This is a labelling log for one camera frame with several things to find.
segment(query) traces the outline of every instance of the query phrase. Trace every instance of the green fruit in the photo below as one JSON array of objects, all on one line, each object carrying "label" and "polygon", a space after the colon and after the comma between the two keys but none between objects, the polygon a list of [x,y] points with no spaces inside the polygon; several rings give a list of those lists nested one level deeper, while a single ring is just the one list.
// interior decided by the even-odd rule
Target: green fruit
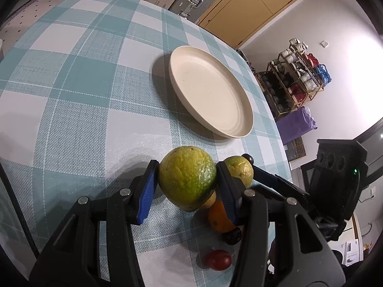
[{"label": "green fruit", "polygon": [[216,166],[205,151],[195,146],[180,146],[160,163],[158,183],[174,205],[196,210],[215,189]]},{"label": "green fruit", "polygon": [[241,179],[246,188],[251,185],[254,170],[247,159],[235,155],[225,159],[224,162],[232,177]]}]

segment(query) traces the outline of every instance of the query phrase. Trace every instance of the white plate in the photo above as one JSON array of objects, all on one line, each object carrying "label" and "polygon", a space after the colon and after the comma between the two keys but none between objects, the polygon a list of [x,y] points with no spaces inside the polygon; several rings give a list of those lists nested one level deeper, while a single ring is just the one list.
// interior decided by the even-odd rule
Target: white plate
[{"label": "white plate", "polygon": [[182,104],[207,129],[229,138],[251,132],[254,117],[248,96],[214,56],[192,46],[178,47],[170,57],[169,73]]}]

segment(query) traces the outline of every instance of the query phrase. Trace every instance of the orange fruit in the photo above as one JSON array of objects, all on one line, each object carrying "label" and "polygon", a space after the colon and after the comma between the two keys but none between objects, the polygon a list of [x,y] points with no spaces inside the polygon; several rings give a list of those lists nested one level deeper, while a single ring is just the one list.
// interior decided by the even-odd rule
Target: orange fruit
[{"label": "orange fruit", "polygon": [[231,220],[227,217],[223,202],[215,202],[208,212],[208,220],[211,227],[219,233],[226,233],[235,228]]}]

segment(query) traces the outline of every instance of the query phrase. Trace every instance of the shoe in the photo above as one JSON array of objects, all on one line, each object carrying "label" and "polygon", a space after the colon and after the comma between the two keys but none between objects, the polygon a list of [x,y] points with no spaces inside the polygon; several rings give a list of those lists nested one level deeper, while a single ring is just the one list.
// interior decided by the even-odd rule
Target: shoe
[{"label": "shoe", "polygon": [[298,43],[294,46],[295,46],[296,50],[298,52],[300,52],[301,54],[304,53],[306,51],[306,49],[308,49],[308,46],[306,45],[306,43]]},{"label": "shoe", "polygon": [[286,91],[283,88],[276,89],[275,95],[279,98],[280,101],[286,99]]},{"label": "shoe", "polygon": [[289,66],[290,68],[293,70],[293,71],[296,71],[298,69],[298,66],[295,64],[295,63],[289,63]]},{"label": "shoe", "polygon": [[311,66],[311,68],[314,68],[314,62],[311,60],[311,58],[306,54],[302,54],[303,58],[307,61],[307,63]]},{"label": "shoe", "polygon": [[288,55],[285,57],[287,63],[295,63],[299,60],[299,58],[295,54]]},{"label": "shoe", "polygon": [[298,69],[302,69],[302,70],[305,70],[305,72],[307,72],[306,67],[305,67],[304,64],[302,64],[300,61],[296,62],[295,65],[296,65],[296,67],[297,67]]},{"label": "shoe", "polygon": [[293,51],[291,49],[285,49],[284,51],[281,51],[281,56],[283,58],[286,58],[287,56],[291,55],[293,53]]},{"label": "shoe", "polygon": [[278,69],[278,72],[281,73],[281,74],[285,74],[285,66],[282,65],[282,64],[279,64],[277,66],[277,69]]},{"label": "shoe", "polygon": [[278,71],[278,65],[280,65],[280,64],[281,64],[281,62],[278,59],[274,59],[274,60],[270,61],[270,65],[272,65],[276,71]]},{"label": "shoe", "polygon": [[265,86],[266,86],[267,89],[271,88],[271,84],[270,84],[269,79],[267,78],[267,76],[262,76],[262,81],[265,83]]},{"label": "shoe", "polygon": [[311,76],[310,76],[307,72],[305,72],[305,73],[303,73],[303,74],[299,77],[299,79],[300,79],[302,82],[306,82],[306,81],[308,81],[308,80],[311,79]]},{"label": "shoe", "polygon": [[289,42],[290,42],[291,45],[295,45],[295,44],[301,43],[301,41],[299,41],[297,38],[292,38]]},{"label": "shoe", "polygon": [[295,73],[298,75],[298,77],[301,77],[305,73],[309,73],[305,67],[299,68],[295,71]]},{"label": "shoe", "polygon": [[327,72],[327,68],[325,65],[319,65],[318,67],[315,67],[314,70],[316,73],[319,74],[323,82],[323,87],[325,87],[327,84],[331,82],[330,74]]},{"label": "shoe", "polygon": [[316,59],[312,53],[308,54],[307,57],[308,57],[309,59],[311,59],[311,61],[313,62],[313,64],[314,64],[313,68],[319,66],[319,61],[318,61],[318,59]]},{"label": "shoe", "polygon": [[306,98],[305,92],[298,84],[293,84],[292,87],[288,88],[288,92],[296,104],[304,101]]},{"label": "shoe", "polygon": [[302,81],[308,92],[313,92],[318,88],[318,85],[308,73],[303,74],[299,79]]},{"label": "shoe", "polygon": [[289,107],[283,106],[281,104],[277,104],[276,108],[278,109],[279,113],[285,113],[290,111]]},{"label": "shoe", "polygon": [[280,100],[277,96],[273,96],[273,100],[275,102],[275,104],[279,104],[280,103]]}]

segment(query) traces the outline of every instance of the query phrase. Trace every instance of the teal checkered tablecloth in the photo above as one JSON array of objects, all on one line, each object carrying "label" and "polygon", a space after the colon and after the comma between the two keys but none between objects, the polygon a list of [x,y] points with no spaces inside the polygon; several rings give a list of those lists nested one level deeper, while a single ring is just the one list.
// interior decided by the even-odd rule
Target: teal checkered tablecloth
[{"label": "teal checkered tablecloth", "polygon": [[[169,55],[191,45],[224,63],[244,87],[254,127],[226,139],[200,125],[169,80]],[[65,0],[38,20],[0,64],[0,161],[41,250],[82,195],[128,187],[150,159],[194,145],[215,161],[248,152],[290,179],[275,122],[246,62],[204,29],[142,0]],[[0,184],[0,234],[26,244]],[[149,217],[133,226],[147,286],[228,286],[233,266],[206,269],[220,240],[199,211],[183,212],[156,191]],[[108,277],[105,238],[100,263]]]}]

